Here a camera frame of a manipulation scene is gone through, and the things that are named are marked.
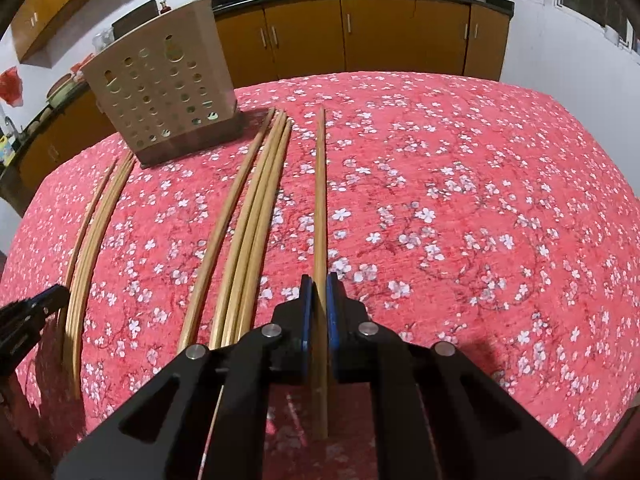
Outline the wooden chopstick thin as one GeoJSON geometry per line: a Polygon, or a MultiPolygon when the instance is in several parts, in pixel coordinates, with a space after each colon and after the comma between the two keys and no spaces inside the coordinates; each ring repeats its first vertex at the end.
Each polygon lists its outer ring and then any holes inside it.
{"type": "Polygon", "coordinates": [[[96,185],[96,188],[93,191],[89,205],[86,208],[84,218],[82,218],[80,228],[77,233],[75,245],[73,247],[72,252],[70,253],[70,260],[68,260],[68,265],[67,265],[67,270],[66,270],[65,280],[64,280],[64,285],[67,288],[70,288],[70,285],[72,284],[76,264],[79,258],[82,244],[84,244],[84,239],[85,239],[89,224],[94,215],[94,212],[96,211],[96,206],[98,206],[98,203],[103,194],[104,188],[106,188],[108,181],[111,179],[111,174],[114,171],[116,162],[117,160],[114,159],[111,162],[111,165],[107,167],[107,170],[104,171],[103,176],[101,177],[98,184],[96,185]]]}

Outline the wooden chopstick pair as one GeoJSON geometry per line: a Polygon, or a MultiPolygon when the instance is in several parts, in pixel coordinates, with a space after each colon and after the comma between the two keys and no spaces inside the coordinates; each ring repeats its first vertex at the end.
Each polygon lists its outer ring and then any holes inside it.
{"type": "Polygon", "coordinates": [[[134,154],[127,152],[114,169],[111,179],[99,200],[82,244],[70,289],[70,305],[65,322],[63,364],[70,383],[70,392],[80,398],[82,331],[94,269],[101,252],[106,229],[122,195],[131,171],[134,169],[134,154]]]}
{"type": "Polygon", "coordinates": [[[56,342],[63,370],[73,380],[79,377],[82,323],[94,267],[106,228],[133,169],[134,154],[131,152],[107,168],[82,219],[67,266],[65,284],[70,289],[70,302],[58,315],[56,342]]]}

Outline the yellow detergent bottle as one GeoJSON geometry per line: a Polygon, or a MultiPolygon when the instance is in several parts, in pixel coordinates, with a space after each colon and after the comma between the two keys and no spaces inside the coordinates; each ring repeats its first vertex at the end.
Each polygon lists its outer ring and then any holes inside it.
{"type": "Polygon", "coordinates": [[[0,136],[0,162],[3,167],[9,167],[15,157],[15,151],[11,141],[2,134],[0,136]]]}

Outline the red floral tablecloth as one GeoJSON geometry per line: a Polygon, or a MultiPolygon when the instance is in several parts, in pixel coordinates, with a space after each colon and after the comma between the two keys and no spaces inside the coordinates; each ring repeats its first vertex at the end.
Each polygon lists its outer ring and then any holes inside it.
{"type": "MultiPolygon", "coordinates": [[[[292,130],[248,332],[298,297],[304,275],[314,281],[323,106],[326,278],[336,274],[403,341],[454,344],[577,457],[584,478],[639,388],[639,202],[593,137],[550,96],[473,78],[342,73],[236,96],[239,140],[156,167],[134,156],[93,273],[80,398],[58,354],[62,307],[2,386],[2,477],[55,478],[72,448],[178,356],[209,234],[271,107],[292,130]]],[[[42,182],[2,275],[5,304],[65,286],[93,191],[127,152],[110,136],[42,182]]],[[[193,344],[208,348],[249,184],[193,344]]],[[[314,436],[314,308],[305,381],[269,390],[258,479],[381,479],[369,387],[336,381],[329,331],[329,437],[314,436]]]]}

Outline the green bowl on counter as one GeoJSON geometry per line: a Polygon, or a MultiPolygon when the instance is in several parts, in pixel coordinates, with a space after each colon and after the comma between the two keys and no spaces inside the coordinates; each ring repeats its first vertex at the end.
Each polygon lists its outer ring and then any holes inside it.
{"type": "Polygon", "coordinates": [[[61,106],[79,83],[80,78],[73,73],[67,73],[61,77],[47,92],[47,101],[50,107],[61,106]]]}

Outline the red bag on counter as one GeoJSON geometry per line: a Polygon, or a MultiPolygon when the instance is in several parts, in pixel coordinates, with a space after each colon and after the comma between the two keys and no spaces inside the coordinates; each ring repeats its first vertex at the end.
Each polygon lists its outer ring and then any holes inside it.
{"type": "Polygon", "coordinates": [[[72,73],[73,76],[76,76],[81,70],[82,68],[89,63],[92,59],[94,58],[94,53],[90,53],[89,55],[87,55],[83,60],[77,62],[76,64],[74,64],[71,68],[70,68],[70,72],[72,73]]]}

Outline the beige perforated utensil holder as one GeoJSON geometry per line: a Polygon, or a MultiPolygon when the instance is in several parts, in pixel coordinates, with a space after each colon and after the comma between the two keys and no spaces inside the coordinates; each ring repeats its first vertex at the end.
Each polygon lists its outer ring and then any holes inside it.
{"type": "Polygon", "coordinates": [[[242,134],[242,113],[209,0],[153,18],[115,40],[81,71],[143,167],[242,134]]]}

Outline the clear plastic bag on counter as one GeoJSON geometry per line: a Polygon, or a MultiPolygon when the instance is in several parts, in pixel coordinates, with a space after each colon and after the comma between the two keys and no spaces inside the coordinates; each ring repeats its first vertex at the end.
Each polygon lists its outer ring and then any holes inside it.
{"type": "Polygon", "coordinates": [[[92,38],[92,44],[96,53],[102,52],[114,41],[114,30],[111,27],[101,30],[92,38]]]}

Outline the dark cutting board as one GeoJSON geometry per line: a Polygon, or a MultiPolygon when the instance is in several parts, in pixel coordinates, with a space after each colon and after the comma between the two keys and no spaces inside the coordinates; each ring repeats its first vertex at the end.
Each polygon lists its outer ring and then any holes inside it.
{"type": "Polygon", "coordinates": [[[112,24],[114,39],[119,40],[137,27],[151,21],[160,14],[156,0],[149,0],[122,16],[112,24]]]}

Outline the red plastic bag on wall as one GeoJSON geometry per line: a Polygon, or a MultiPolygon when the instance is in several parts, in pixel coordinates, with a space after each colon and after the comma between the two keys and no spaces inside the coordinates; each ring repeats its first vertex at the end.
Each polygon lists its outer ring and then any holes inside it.
{"type": "Polygon", "coordinates": [[[23,81],[16,66],[0,74],[0,98],[12,107],[23,105],[23,81]]]}

